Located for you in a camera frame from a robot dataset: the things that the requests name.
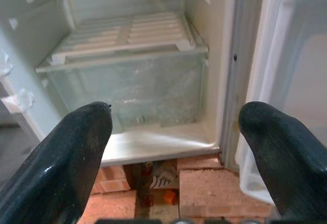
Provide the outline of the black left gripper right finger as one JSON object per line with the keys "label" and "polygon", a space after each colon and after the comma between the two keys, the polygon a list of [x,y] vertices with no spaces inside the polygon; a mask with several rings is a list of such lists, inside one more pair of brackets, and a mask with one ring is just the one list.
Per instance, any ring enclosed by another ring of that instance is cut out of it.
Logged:
{"label": "black left gripper right finger", "polygon": [[259,101],[239,128],[281,216],[326,216],[326,148],[298,119]]}

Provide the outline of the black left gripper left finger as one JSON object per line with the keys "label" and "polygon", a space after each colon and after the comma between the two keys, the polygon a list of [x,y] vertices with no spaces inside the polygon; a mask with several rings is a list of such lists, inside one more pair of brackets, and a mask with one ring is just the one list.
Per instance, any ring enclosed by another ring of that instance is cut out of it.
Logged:
{"label": "black left gripper left finger", "polygon": [[1,190],[1,223],[77,223],[112,133],[111,106],[67,114]]}

